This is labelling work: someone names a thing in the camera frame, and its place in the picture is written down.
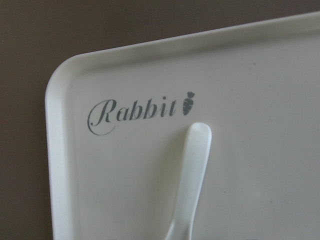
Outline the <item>white ceramic spoon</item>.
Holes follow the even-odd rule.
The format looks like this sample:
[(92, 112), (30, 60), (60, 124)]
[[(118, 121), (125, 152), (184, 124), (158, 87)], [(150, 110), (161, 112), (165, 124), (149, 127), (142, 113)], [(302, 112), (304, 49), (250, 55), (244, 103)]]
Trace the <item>white ceramic spoon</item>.
[(212, 144), (212, 130), (202, 122), (187, 130), (173, 215), (166, 240), (190, 240)]

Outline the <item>cream rectangular tray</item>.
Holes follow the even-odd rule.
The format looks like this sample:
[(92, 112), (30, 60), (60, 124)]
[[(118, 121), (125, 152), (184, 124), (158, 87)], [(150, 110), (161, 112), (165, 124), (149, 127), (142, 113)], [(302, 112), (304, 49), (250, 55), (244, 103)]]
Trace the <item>cream rectangular tray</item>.
[(45, 116), (56, 240), (317, 240), (320, 14), (73, 56)]

